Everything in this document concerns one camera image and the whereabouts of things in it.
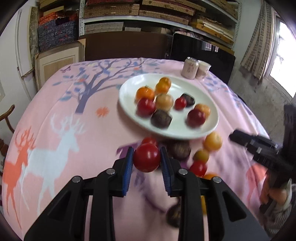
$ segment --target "white plate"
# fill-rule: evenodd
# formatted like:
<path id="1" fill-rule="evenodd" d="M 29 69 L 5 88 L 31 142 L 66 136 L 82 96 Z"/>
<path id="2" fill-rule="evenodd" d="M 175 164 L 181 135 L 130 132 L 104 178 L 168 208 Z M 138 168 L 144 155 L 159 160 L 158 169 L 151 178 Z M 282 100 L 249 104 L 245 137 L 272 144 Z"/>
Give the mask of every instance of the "white plate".
<path id="1" fill-rule="evenodd" d="M 195 104 L 202 103 L 210 107 L 211 114 L 201 127 L 192 129 L 185 123 L 188 112 L 192 110 L 194 106 L 185 108 L 182 111 L 176 111 L 174 107 L 172 107 L 169 111 L 169 115 L 173 119 L 167 129 L 159 129 L 151 124 L 150 118 L 145 119 L 136 115 L 135 96 L 137 90 L 146 85 L 155 89 L 155 85 L 162 77 L 170 78 L 172 86 L 168 94 L 174 98 L 174 101 L 183 93 L 187 93 L 195 99 Z M 119 90 L 119 102 L 124 112 L 140 126 L 162 136 L 175 139 L 196 139 L 204 137 L 215 130 L 219 121 L 217 108 L 210 97 L 189 82 L 169 75 L 142 74 L 128 79 Z"/>

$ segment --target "curtain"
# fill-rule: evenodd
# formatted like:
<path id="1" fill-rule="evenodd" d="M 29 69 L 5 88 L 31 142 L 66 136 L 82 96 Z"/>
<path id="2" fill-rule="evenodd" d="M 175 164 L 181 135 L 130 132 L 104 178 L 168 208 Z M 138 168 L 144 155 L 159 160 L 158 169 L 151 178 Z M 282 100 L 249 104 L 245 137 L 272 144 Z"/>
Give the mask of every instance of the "curtain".
<path id="1" fill-rule="evenodd" d="M 272 7 L 262 1 L 259 17 L 241 66 L 262 80 L 272 42 Z"/>

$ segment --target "deer print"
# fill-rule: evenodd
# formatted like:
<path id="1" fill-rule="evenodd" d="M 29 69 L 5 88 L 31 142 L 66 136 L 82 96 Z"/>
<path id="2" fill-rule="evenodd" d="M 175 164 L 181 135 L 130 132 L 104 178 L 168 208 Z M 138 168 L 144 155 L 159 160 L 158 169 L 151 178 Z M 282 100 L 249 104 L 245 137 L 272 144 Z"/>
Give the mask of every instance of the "deer print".
<path id="1" fill-rule="evenodd" d="M 255 163 L 252 165 L 246 172 L 246 178 L 249 183 L 249 193 L 247 196 L 247 206 L 250 206 L 251 202 L 251 196 L 253 194 L 253 191 L 256 187 L 258 187 L 258 184 L 264 179 L 266 174 L 266 168 L 258 163 Z"/>
<path id="2" fill-rule="evenodd" d="M 8 212 L 8 199 L 11 197 L 13 209 L 15 211 L 15 215 L 17 217 L 17 222 L 20 225 L 19 218 L 17 216 L 16 207 L 15 207 L 15 198 L 14 198 L 14 188 L 17 185 L 18 180 L 22 177 L 22 170 L 23 167 L 28 165 L 28 150 L 32 150 L 35 148 L 34 143 L 35 139 L 33 138 L 33 134 L 30 136 L 31 128 L 25 130 L 20 138 L 20 142 L 17 142 L 17 136 L 19 131 L 15 136 L 15 146 L 17 147 L 18 157 L 15 164 L 6 161 L 5 162 L 5 172 L 3 174 L 3 182 L 7 184 L 7 191 L 6 191 L 6 209 L 7 214 Z"/>
<path id="3" fill-rule="evenodd" d="M 29 174 L 34 174 L 35 176 L 43 177 L 43 183 L 41 192 L 39 195 L 37 214 L 40 214 L 40 203 L 43 195 L 47 189 L 51 198 L 55 197 L 54 192 L 54 181 L 61 175 L 64 170 L 67 161 L 69 150 L 74 152 L 79 151 L 79 146 L 77 144 L 76 136 L 84 133 L 84 125 L 79 122 L 79 119 L 75 124 L 73 122 L 73 115 L 66 117 L 61 121 L 61 128 L 57 129 L 54 125 L 54 117 L 52 116 L 50 124 L 52 130 L 59 135 L 61 138 L 60 143 L 56 150 L 39 149 L 35 148 L 29 152 L 28 166 L 25 170 L 24 178 Z M 25 204 L 28 207 L 27 201 L 24 197 L 24 193 L 21 187 L 21 194 L 24 198 Z"/>

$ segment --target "orange deer print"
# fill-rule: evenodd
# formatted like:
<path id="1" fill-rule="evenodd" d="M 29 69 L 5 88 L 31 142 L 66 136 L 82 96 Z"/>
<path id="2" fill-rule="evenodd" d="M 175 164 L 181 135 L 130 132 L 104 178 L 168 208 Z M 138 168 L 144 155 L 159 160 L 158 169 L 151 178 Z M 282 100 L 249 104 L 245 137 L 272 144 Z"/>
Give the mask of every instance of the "orange deer print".
<path id="1" fill-rule="evenodd" d="M 14 188 L 17 185 L 18 180 L 20 179 L 22 175 L 22 166 L 26 167 L 28 165 L 28 149 L 34 149 L 34 143 L 35 139 L 33 138 L 33 134 L 30 136 L 31 127 L 28 130 L 25 130 L 20 138 L 20 142 L 17 142 L 17 135 L 19 134 L 19 131 L 17 132 L 15 136 L 15 146 L 17 147 L 18 151 L 18 157 L 15 164 L 6 161 L 5 167 L 4 167 L 4 173 L 3 173 L 3 182 L 7 184 L 7 191 L 6 191 L 6 209 L 7 214 L 8 212 L 8 199 L 9 196 L 12 199 L 12 205 L 13 209 L 15 211 L 15 215 L 17 217 L 17 222 L 20 225 L 20 221 L 17 216 L 16 207 L 15 207 L 15 198 L 14 198 Z"/>
<path id="2" fill-rule="evenodd" d="M 249 183 L 249 193 L 247 196 L 247 206 L 250 206 L 251 202 L 251 196 L 253 194 L 253 191 L 256 187 L 258 187 L 258 184 L 264 179 L 266 174 L 266 168 L 258 163 L 255 163 L 252 165 L 246 172 L 246 178 Z"/>

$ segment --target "yellow tomato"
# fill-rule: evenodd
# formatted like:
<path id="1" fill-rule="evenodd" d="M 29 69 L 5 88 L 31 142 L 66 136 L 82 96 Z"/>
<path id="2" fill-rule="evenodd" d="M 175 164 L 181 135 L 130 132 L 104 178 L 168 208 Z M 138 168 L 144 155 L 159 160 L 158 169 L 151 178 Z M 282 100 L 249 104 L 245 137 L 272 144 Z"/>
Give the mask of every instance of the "yellow tomato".
<path id="1" fill-rule="evenodd" d="M 203 143 L 204 148 L 208 151 L 217 151 L 222 146 L 222 137 L 217 132 L 207 135 Z"/>
<path id="2" fill-rule="evenodd" d="M 170 80 L 168 77 L 162 77 L 162 78 L 159 80 L 159 83 L 165 83 L 169 88 L 170 88 L 171 85 L 172 85 L 172 82 L 171 82 L 171 80 Z"/>
<path id="3" fill-rule="evenodd" d="M 209 157 L 210 157 L 210 153 L 208 152 L 208 150 L 200 149 L 194 154 L 193 160 L 194 161 L 202 161 L 202 162 L 206 163 L 209 160 Z"/>
<path id="4" fill-rule="evenodd" d="M 156 109 L 164 110 L 168 112 L 174 104 L 174 100 L 170 95 L 159 94 L 155 99 Z"/>
<path id="5" fill-rule="evenodd" d="M 155 86 L 155 94 L 156 94 L 156 95 L 161 94 L 161 93 L 163 93 L 163 94 L 167 94 L 169 88 L 170 88 L 170 87 L 169 87 L 166 83 L 164 83 L 164 82 L 162 82 L 162 83 L 159 82 L 159 83 L 157 83 L 156 86 Z"/>

